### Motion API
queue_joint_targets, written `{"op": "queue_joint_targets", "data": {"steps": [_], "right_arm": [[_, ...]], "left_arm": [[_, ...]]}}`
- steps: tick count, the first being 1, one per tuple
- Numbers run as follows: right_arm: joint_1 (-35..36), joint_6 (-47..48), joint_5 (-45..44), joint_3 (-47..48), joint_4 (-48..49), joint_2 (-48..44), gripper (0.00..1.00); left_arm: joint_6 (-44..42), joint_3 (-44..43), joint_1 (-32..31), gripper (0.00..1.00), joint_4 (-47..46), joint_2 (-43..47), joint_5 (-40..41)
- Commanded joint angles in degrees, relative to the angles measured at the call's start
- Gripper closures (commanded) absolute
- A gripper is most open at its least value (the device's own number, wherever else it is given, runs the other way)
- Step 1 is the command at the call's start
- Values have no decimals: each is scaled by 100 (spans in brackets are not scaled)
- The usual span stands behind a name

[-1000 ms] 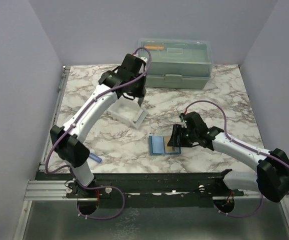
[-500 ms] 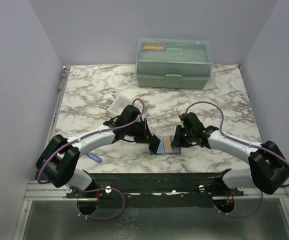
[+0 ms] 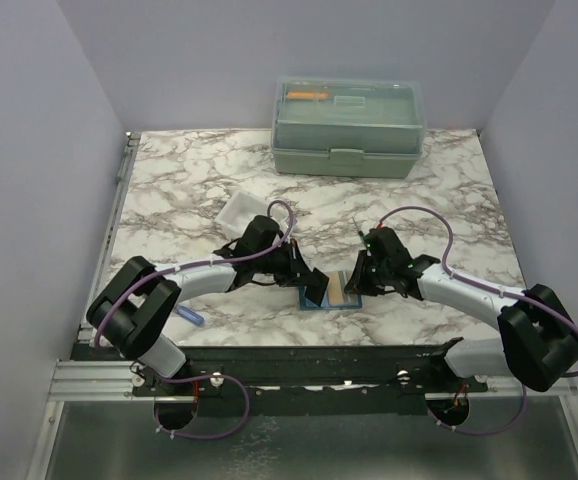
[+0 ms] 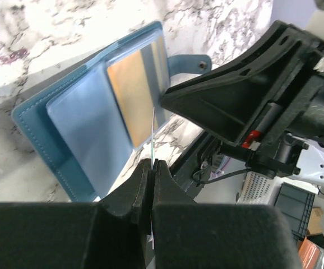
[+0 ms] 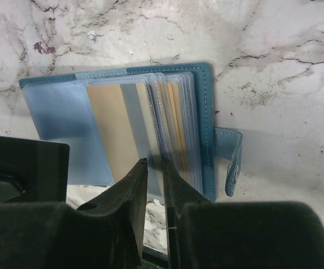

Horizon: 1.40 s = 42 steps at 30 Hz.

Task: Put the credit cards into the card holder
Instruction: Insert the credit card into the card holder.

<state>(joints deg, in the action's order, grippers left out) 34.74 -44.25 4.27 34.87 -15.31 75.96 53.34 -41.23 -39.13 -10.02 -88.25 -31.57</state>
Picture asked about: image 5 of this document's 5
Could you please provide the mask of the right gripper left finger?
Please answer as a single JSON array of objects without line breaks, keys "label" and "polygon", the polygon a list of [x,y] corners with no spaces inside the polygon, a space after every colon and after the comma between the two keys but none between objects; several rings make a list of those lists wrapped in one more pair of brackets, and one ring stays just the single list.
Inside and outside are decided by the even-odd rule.
[{"label": "right gripper left finger", "polygon": [[147,160],[74,210],[60,204],[50,268],[137,268],[141,265]]}]

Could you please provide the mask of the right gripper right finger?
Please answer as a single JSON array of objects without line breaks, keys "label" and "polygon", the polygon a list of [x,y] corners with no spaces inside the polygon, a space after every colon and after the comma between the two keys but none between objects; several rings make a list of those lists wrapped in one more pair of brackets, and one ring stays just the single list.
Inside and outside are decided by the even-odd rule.
[{"label": "right gripper right finger", "polygon": [[188,203],[211,204],[212,202],[195,190],[178,173],[171,161],[163,161],[163,193],[166,214],[166,228],[168,240],[169,268],[181,268],[181,259],[184,256],[180,219],[184,207]]}]

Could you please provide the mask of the blue leather card holder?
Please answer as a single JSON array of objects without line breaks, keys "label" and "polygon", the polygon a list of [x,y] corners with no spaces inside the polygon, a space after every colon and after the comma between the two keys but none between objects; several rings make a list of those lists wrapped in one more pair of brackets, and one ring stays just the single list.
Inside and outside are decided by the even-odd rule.
[{"label": "blue leather card holder", "polygon": [[162,198],[168,160],[215,201],[220,157],[229,162],[225,193],[234,194],[243,136],[213,125],[209,63],[23,78],[19,85],[40,139],[70,147],[68,184],[111,186],[145,158],[148,195]]}]

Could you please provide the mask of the gold credit card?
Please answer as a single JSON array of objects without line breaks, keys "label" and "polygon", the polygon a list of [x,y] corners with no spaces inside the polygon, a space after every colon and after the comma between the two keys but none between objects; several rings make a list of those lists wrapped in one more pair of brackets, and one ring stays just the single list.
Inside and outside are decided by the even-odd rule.
[{"label": "gold credit card", "polygon": [[87,94],[114,181],[143,158],[157,178],[161,157],[146,84],[90,85]]}]

